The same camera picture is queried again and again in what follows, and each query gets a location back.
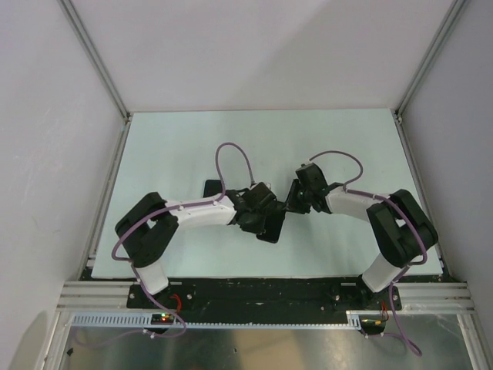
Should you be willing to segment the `teal smartphone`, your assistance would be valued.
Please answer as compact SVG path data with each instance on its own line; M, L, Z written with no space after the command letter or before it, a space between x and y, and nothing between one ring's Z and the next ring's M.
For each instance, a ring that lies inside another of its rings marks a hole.
M220 180L206 180L203 187L203 197L216 197L223 192L223 185Z

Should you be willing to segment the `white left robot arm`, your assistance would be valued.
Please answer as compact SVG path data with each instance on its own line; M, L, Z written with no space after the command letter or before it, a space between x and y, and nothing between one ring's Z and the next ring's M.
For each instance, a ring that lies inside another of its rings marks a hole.
M171 297L162 257L175 233L190 228L237 225L259 240L276 243L285 218L281 203L265 183L242 190L224 190L189 203L145 195L115 226L122 246L153 307Z

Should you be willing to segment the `black phone case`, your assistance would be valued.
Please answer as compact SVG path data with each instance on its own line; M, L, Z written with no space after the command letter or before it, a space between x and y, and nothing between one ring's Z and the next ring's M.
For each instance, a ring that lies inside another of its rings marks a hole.
M280 234L285 220L286 211L283 208L276 209L266 216L263 232L257 235L257 240L275 244L280 239Z

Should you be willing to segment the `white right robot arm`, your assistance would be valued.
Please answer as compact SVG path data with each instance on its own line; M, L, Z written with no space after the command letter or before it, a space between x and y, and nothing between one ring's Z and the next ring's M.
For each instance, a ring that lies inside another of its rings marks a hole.
M410 267L427 262L438 232L409 191L378 195L351 190L342 183L329 184L322 169L312 162L301 165L296 176L286 201L288 212L341 214L371 226L379 255L359 277L355 292L361 307L375 308L383 301L385 288Z

